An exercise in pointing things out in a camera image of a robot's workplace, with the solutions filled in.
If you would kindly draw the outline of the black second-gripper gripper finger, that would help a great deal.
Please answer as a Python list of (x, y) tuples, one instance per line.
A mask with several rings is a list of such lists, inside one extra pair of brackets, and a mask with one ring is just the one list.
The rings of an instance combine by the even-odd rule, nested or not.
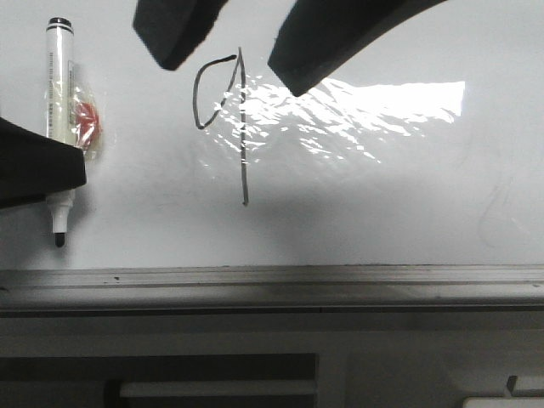
[(80, 149), (1, 120), (2, 208), (40, 202), (86, 183)]

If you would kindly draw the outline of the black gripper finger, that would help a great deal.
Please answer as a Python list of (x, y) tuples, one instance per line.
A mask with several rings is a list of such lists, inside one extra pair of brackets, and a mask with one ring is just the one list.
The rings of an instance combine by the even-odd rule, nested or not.
[(206, 39), (224, 0), (139, 0), (133, 29), (154, 61), (175, 71)]
[(360, 50), (439, 0), (308, 0), (294, 3), (268, 59), (296, 97)]

